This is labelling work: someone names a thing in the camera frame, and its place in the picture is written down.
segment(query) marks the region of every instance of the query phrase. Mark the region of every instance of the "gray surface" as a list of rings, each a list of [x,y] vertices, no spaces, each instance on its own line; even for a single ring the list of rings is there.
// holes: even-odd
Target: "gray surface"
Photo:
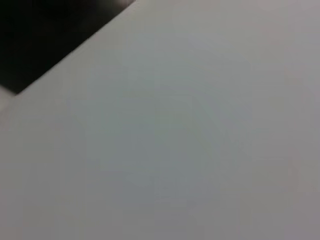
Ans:
[[[138,0],[0,119],[3,240],[318,240],[320,9]]]

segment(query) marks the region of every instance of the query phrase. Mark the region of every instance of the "white wall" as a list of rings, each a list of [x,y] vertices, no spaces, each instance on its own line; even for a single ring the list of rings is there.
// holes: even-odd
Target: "white wall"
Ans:
[[[0,87],[0,111],[9,104],[13,97],[14,95],[11,92]]]
[[[318,1],[138,0],[0,119],[4,240],[318,240]]]

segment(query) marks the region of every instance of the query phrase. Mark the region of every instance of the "white surface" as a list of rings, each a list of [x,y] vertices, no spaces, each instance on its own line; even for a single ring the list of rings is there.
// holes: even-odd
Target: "white surface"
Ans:
[[[316,0],[138,0],[0,119],[2,240],[318,240]]]
[[[14,95],[6,89],[0,87],[0,111],[5,109],[9,102],[13,99]]]

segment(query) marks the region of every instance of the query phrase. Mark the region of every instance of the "black object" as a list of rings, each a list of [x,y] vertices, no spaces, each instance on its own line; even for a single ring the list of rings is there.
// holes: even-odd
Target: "black object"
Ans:
[[[14,93],[127,7],[118,0],[6,0],[0,4],[0,85]]]

